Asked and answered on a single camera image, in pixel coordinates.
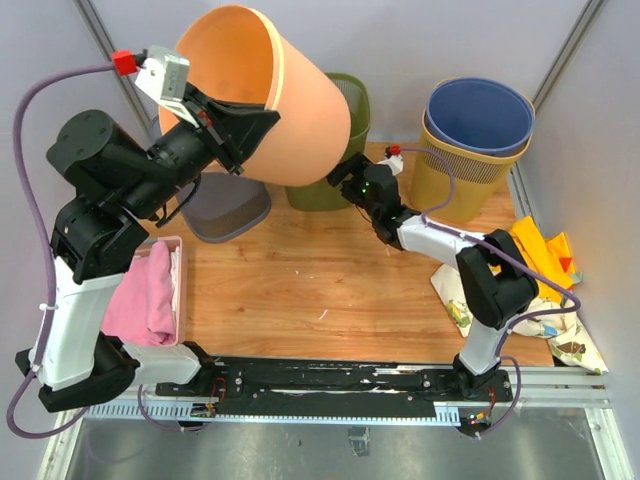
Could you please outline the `peach plastic bucket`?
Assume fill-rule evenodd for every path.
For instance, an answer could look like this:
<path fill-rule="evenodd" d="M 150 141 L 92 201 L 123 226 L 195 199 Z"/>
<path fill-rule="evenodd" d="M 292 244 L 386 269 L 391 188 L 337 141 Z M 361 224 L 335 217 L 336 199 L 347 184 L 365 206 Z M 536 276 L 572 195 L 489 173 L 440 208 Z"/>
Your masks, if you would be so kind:
<path fill-rule="evenodd" d="M 280 114 L 243 164 L 243 177 L 305 186 L 339 163 L 351 130 L 345 97 L 263 13 L 217 7 L 187 29 L 176 50 L 190 61 L 189 82 L 209 97 Z"/>

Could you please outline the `grey mesh waste bin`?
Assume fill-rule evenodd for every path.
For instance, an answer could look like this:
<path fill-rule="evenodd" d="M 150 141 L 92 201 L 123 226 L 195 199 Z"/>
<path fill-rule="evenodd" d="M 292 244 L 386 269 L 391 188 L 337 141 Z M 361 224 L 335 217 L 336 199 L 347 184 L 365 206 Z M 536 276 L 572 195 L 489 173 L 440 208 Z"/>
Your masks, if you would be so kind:
<path fill-rule="evenodd" d="M 202 173 L 199 183 L 184 185 L 175 195 L 191 232 L 207 243 L 224 243 L 266 218 L 271 198 L 263 182 L 227 173 Z"/>

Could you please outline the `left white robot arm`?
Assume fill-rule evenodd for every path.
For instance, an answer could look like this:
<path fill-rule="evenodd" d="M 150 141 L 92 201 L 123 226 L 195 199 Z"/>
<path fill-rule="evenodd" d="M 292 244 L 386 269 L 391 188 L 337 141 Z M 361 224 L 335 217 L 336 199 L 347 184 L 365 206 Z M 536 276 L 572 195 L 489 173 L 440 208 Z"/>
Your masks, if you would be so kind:
<path fill-rule="evenodd" d="M 75 188 L 44 246 L 54 268 L 54 302 L 38 341 L 17 353 L 27 379 L 40 382 L 49 412 L 109 402 L 138 385 L 171 384 L 195 396 L 213 386 L 212 357 L 196 343 L 144 347 L 102 332 L 107 306 L 137 249 L 145 221 L 164 226 L 167 202 L 197 189 L 211 163 L 240 174 L 279 121 L 261 104 L 223 102 L 188 86 L 187 111 L 148 148 L 107 113 L 72 117 L 49 149 L 49 163 Z"/>

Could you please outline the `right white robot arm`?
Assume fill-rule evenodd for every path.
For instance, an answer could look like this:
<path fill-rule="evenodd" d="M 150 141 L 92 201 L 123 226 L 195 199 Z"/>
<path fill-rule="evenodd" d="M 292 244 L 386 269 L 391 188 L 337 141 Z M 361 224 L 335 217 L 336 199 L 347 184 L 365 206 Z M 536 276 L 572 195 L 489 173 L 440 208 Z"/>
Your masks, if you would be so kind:
<path fill-rule="evenodd" d="M 458 271 L 471 311 L 471 329 L 454 357 L 453 387 L 463 399 L 474 400 L 487 391 L 499 369 L 508 325 L 527 310 L 539 288 L 524 270 L 524 259 L 506 231 L 472 234 L 429 221 L 405 205 L 396 180 L 402 165 L 399 156 L 373 163 L 357 153 L 338 164 L 327 181 L 366 212 L 383 243 Z"/>

